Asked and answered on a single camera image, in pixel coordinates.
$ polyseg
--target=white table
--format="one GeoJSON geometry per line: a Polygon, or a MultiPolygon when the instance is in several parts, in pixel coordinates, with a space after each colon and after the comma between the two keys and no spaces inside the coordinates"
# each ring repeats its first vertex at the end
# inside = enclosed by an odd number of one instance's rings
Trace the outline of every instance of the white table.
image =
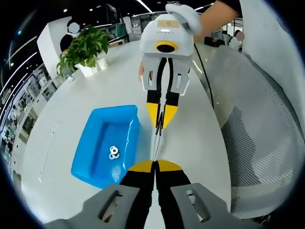
{"type": "MultiPolygon", "coordinates": [[[[137,161],[152,158],[150,148],[155,129],[146,109],[147,93],[138,82],[139,42],[111,48],[107,61],[108,69],[95,76],[64,82],[39,115],[28,139],[22,190],[30,209],[43,222],[70,218],[81,210],[84,200],[99,191],[70,172],[80,136],[94,108],[137,105],[142,127],[137,161]]],[[[229,210],[231,181],[224,140],[193,70],[189,77],[189,88],[179,100],[175,118],[163,132],[157,158],[179,164],[191,182],[210,189],[227,203],[229,210]]],[[[148,227],[159,228],[158,222],[163,225],[162,220],[155,219],[157,209],[156,200],[147,219],[148,227]]]]}

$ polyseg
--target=blue tray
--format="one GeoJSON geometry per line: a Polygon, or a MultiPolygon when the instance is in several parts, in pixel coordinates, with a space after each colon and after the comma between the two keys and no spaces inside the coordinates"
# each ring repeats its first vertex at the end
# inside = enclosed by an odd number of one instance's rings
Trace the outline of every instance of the blue tray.
{"type": "Polygon", "coordinates": [[[135,105],[106,107],[92,111],[78,143],[71,173],[99,188],[119,184],[134,165],[140,134],[135,105]],[[110,160],[110,147],[120,156],[110,160]]]}

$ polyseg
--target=mesh chair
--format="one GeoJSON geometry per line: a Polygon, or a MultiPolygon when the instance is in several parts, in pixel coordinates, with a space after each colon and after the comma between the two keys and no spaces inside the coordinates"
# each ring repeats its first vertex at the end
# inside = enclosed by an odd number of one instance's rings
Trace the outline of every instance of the mesh chair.
{"type": "Polygon", "coordinates": [[[231,213],[269,214],[289,194],[304,160],[295,111],[282,88],[243,54],[221,46],[207,67],[229,159],[231,213]]]}

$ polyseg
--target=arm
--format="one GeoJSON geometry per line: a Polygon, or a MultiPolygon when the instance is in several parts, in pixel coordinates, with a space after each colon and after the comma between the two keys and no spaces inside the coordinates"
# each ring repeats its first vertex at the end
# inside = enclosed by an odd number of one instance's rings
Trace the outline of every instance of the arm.
{"type": "Polygon", "coordinates": [[[194,42],[201,41],[206,35],[230,23],[238,15],[239,13],[236,10],[217,0],[200,16],[203,29],[201,33],[194,35],[194,42]]]}

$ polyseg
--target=person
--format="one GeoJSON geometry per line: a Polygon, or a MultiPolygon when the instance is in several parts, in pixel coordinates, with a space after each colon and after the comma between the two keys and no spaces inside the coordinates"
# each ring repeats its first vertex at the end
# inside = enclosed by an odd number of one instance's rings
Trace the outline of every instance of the person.
{"type": "MultiPolygon", "coordinates": [[[[211,34],[214,30],[221,28],[241,15],[242,9],[239,0],[217,0],[200,16],[203,29],[199,34],[194,35],[194,42],[202,41],[208,34],[211,34]]],[[[141,62],[139,80],[141,80],[143,72],[144,64],[141,62]]]]}
{"type": "Polygon", "coordinates": [[[235,49],[235,50],[239,50],[239,48],[241,47],[242,45],[242,41],[240,41],[238,38],[237,38],[237,35],[239,33],[242,33],[240,30],[236,30],[235,33],[234,33],[234,37],[232,37],[232,39],[229,41],[228,45],[230,48],[232,49],[235,49]]]}
{"type": "Polygon", "coordinates": [[[66,35],[64,35],[64,37],[61,39],[61,42],[60,42],[61,51],[62,51],[62,53],[63,53],[64,55],[67,54],[67,49],[68,49],[69,46],[71,45],[73,38],[78,36],[77,33],[74,34],[74,33],[70,33],[70,32],[69,32],[69,26],[70,26],[72,23],[75,23],[75,21],[74,21],[73,19],[71,19],[70,21],[68,21],[68,23],[67,23],[66,35]]]}

